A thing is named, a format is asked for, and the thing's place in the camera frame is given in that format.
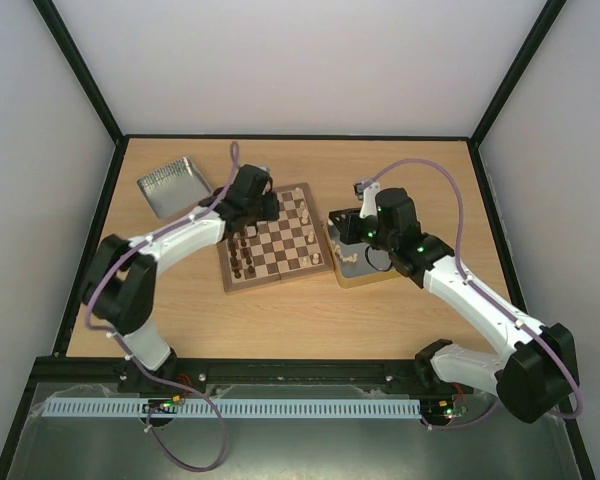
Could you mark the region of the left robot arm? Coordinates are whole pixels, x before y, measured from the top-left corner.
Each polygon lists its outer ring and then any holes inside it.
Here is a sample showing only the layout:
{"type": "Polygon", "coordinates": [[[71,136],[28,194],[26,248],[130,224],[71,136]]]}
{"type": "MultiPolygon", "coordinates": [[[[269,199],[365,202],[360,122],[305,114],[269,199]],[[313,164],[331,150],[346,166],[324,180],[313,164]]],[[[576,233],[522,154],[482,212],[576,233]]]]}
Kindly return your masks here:
{"type": "Polygon", "coordinates": [[[269,171],[245,164],[233,180],[168,225],[123,239],[101,241],[82,287],[84,325],[118,343],[125,359],[154,385],[193,392],[174,380],[175,351],[152,319],[159,276],[190,255],[279,216],[269,171]]]}

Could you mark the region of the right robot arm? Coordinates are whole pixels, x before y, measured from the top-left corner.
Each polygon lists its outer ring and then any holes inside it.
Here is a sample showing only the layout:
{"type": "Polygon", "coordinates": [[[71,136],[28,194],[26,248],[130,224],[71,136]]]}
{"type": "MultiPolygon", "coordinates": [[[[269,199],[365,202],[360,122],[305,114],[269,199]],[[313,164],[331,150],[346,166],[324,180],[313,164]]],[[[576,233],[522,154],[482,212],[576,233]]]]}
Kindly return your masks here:
{"type": "Polygon", "coordinates": [[[446,339],[433,342],[415,356],[423,389],[463,384],[496,396],[525,423],[553,412],[576,392],[575,340],[564,325],[545,325],[475,277],[448,244],[422,231],[405,189],[372,184],[358,197],[361,207],[328,215],[340,242],[386,252],[393,269],[451,306],[494,350],[486,354],[446,339]]]}

